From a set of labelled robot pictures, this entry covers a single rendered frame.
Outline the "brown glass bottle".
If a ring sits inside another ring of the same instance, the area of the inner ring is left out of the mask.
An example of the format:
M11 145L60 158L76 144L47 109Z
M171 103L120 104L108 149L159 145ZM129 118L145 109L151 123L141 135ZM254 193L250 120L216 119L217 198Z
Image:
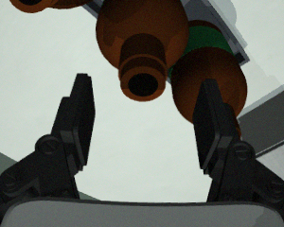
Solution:
M228 103L241 137L238 116L247 99L247 81L220 29L204 20L189 22L189 39L183 56L169 68L173 102L180 115L193 124L192 115L201 82L216 79L223 103Z
M9 0L13 6L25 13L37 13L44 9L74 9L93 0Z
M103 0L96 39L122 93L146 102L164 93L168 69L186 50L189 22L181 0Z

